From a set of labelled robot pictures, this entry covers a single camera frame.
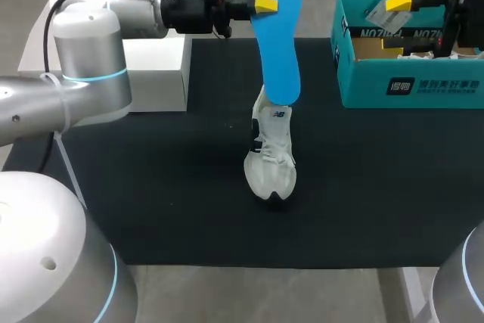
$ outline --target white box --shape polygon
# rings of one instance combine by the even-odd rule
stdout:
[[[40,14],[23,50],[18,67],[21,76],[44,72],[42,37],[48,6]],[[132,112],[186,111],[190,77],[191,37],[169,30],[164,39],[124,39],[126,66],[132,90]],[[51,72],[60,77],[61,64],[54,37],[49,32]]]

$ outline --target blue insole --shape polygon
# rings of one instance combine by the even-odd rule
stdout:
[[[294,33],[302,3],[303,0],[278,0],[276,14],[252,16],[265,92],[274,104],[291,105],[301,91]]]

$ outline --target black mat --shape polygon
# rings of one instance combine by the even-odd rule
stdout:
[[[253,39],[194,41],[187,113],[65,136],[88,208],[127,263],[437,266],[481,221],[484,111],[346,110],[329,41],[296,50],[298,181],[285,212],[258,205],[244,178],[262,82]],[[42,147],[16,143],[6,170],[35,169]],[[62,166],[55,151],[47,174],[70,185]]]

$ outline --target shoe tongue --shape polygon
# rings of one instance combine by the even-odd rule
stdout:
[[[262,131],[273,141],[285,145],[290,126],[290,107],[270,106],[261,111]]]

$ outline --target gray floor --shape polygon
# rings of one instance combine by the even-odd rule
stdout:
[[[46,1],[0,0],[0,74],[15,74],[29,29]],[[334,2],[304,0],[296,35],[328,36]],[[234,36],[252,35],[249,24],[234,25]],[[0,168],[9,150],[0,148]],[[382,299],[382,292],[388,298],[392,288],[398,290],[396,283],[382,280],[386,273],[376,270],[136,266],[132,271],[141,298],[139,323],[405,321],[398,294]],[[418,271],[427,295],[435,269]]]

